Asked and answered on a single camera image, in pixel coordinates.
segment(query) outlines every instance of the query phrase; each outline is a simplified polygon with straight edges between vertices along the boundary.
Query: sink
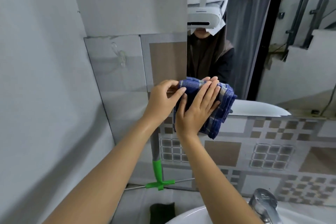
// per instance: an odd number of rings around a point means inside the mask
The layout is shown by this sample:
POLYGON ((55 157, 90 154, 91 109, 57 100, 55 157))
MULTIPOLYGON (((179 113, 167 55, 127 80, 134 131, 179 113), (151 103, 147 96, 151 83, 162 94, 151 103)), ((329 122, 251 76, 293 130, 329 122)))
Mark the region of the sink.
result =
MULTIPOLYGON (((281 207, 276 209, 280 215, 283 224, 325 224, 324 222, 309 218, 302 214, 287 210, 281 207)), ((191 209, 183 214, 176 216, 166 224, 212 224, 207 208, 201 206, 191 209)))

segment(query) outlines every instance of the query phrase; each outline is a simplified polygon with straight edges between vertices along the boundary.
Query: person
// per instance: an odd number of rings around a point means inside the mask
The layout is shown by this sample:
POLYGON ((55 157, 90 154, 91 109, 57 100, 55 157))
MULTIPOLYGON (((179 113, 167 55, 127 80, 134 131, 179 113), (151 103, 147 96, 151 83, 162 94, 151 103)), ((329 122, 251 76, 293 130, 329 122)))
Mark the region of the person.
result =
POLYGON ((169 89, 178 81, 166 80, 152 89, 143 116, 109 154, 64 198, 44 224, 106 224, 115 211, 146 141, 168 117, 181 98, 176 116, 176 132, 187 154, 197 187, 214 224, 260 224, 237 190, 230 184, 202 146, 197 133, 219 105, 217 78, 207 82, 185 111, 185 88, 170 98, 169 89))
POLYGON ((229 82, 235 50, 226 39, 226 12, 223 20, 224 26, 217 33, 196 28, 187 36, 187 76, 217 76, 220 82, 229 82))

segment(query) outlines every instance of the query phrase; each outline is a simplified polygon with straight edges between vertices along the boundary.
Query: gray curtain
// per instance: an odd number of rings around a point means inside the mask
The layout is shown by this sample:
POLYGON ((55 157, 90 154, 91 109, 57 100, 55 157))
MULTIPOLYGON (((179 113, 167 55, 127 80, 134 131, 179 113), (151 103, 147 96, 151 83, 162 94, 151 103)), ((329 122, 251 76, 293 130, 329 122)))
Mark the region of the gray curtain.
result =
POLYGON ((226 38, 234 46, 229 85, 246 99, 270 0, 229 0, 226 38))

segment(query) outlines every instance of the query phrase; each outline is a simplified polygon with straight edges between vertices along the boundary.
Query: towel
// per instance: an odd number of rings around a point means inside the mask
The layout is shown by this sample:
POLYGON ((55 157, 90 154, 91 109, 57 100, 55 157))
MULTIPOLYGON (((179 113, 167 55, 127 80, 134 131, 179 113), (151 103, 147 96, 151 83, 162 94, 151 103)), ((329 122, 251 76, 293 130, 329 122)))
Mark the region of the towel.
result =
MULTIPOLYGON (((186 94, 188 95, 186 110, 191 106, 196 94, 200 88, 206 83, 206 81, 199 80, 192 77, 187 77, 186 80, 181 80, 178 84, 178 88, 186 87, 186 94)), ((210 117, 206 120, 202 128, 200 129, 201 133, 207 134, 211 139, 215 139, 218 135, 221 124, 224 123, 226 117, 228 116, 230 109, 234 100, 237 96, 234 94, 233 89, 226 83, 218 83, 217 86, 220 86, 220 92, 216 98, 216 101, 219 100, 219 106, 212 112, 210 117)), ((180 100, 177 102, 174 107, 174 131, 175 130, 175 121, 176 121, 176 112, 179 108, 180 100)))

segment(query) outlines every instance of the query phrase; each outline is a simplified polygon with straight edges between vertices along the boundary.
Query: person's left hand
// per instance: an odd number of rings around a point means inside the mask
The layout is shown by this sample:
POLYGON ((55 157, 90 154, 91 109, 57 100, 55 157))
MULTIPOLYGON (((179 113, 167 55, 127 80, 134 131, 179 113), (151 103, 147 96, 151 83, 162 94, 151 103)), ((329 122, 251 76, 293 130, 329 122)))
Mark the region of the person's left hand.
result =
POLYGON ((159 126, 168 117, 177 101, 186 91, 185 87, 178 90, 175 88, 176 92, 168 98, 167 91, 176 87, 178 84, 179 82, 175 80, 165 80, 152 88, 143 117, 155 122, 156 125, 159 126))

